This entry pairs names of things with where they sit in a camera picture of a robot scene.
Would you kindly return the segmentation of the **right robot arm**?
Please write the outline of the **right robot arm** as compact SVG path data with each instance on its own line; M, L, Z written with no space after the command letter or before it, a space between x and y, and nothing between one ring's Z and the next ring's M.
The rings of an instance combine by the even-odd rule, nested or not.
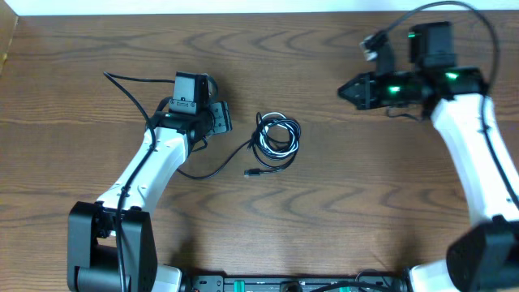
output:
M470 215L470 230L442 260L411 268L410 291L495 291L518 285L518 173L500 135L488 83L476 67L459 67L451 25L413 26L411 71L397 71L386 31L361 47L373 71L337 93L359 110L421 105L445 142Z

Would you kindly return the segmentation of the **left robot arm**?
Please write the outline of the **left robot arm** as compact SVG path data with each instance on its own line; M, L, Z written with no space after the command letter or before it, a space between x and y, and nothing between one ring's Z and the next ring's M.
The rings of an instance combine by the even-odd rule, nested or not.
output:
M68 217L66 281L71 291L188 291L179 268L160 265L152 215L169 180L197 143L231 131L226 102L208 74L179 72L173 94L144 115L144 139L116 182Z

